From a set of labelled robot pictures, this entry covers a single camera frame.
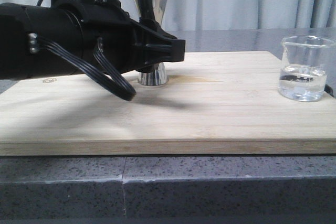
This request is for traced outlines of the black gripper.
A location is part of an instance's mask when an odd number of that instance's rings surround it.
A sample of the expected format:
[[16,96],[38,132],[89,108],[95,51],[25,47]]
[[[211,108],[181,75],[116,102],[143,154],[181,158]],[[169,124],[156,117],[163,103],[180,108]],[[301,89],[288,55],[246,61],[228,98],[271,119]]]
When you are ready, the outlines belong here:
[[93,57],[97,42],[120,72],[149,72],[158,63],[182,62],[186,41],[165,32],[155,19],[132,20],[118,0],[57,0],[54,9],[70,24],[54,41],[70,53],[98,67]]

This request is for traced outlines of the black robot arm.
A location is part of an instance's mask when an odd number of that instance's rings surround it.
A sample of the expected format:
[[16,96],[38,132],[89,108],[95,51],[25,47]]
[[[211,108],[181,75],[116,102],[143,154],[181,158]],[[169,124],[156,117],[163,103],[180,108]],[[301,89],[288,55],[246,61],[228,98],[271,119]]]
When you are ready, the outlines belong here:
[[132,20],[118,0],[51,0],[50,7],[4,3],[1,78],[78,74],[77,67],[46,50],[42,39],[96,66],[97,38],[102,38],[105,57],[120,73],[184,60],[184,40],[166,33],[152,19]]

